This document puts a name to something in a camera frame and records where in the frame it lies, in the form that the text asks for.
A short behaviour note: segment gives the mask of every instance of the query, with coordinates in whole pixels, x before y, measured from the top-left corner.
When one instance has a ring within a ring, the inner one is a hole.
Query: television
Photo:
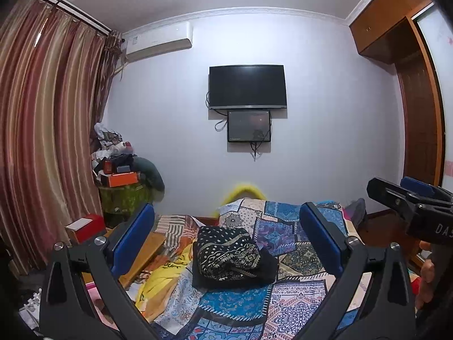
[[[270,142],[270,111],[228,111],[228,142]]]
[[[283,65],[210,67],[209,108],[286,108]]]

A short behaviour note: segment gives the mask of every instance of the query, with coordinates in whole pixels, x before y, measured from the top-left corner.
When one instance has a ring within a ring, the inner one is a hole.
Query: silver bolt
[[[63,247],[64,247],[64,243],[63,242],[58,242],[58,243],[54,244],[54,249],[56,251],[61,251],[63,249]]]
[[[94,239],[94,244],[96,245],[103,245],[107,241],[106,237],[97,237]]]
[[[348,237],[347,242],[349,245],[357,245],[360,243],[360,239],[358,237]]]
[[[399,251],[399,244],[397,242],[391,242],[390,243],[390,248],[392,248],[394,251]]]

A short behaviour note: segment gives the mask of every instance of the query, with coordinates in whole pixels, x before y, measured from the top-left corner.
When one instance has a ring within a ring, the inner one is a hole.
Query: white wall-mounted air conditioner
[[[150,56],[183,50],[192,47],[193,27],[190,22],[181,22],[151,29],[129,37],[126,59],[136,61]]]

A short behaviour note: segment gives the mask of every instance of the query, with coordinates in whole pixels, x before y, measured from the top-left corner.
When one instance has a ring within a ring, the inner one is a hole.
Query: folded clothing
[[[266,248],[260,250],[260,261],[254,277],[244,277],[239,280],[216,280],[203,276],[198,265],[198,243],[193,243],[192,286],[195,289],[236,289],[252,288],[272,284],[279,269],[279,261],[272,257]]]
[[[244,280],[269,283],[278,271],[277,259],[266,250],[260,252],[244,228],[218,226],[202,226],[198,231],[194,266],[200,274],[201,280],[195,283],[199,287],[238,287],[245,285]]]

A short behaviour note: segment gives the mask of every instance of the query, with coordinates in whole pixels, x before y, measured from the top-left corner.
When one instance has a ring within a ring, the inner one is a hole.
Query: striped curtain
[[[101,214],[89,135],[105,39],[40,0],[19,0],[0,28],[0,234],[19,273]]]

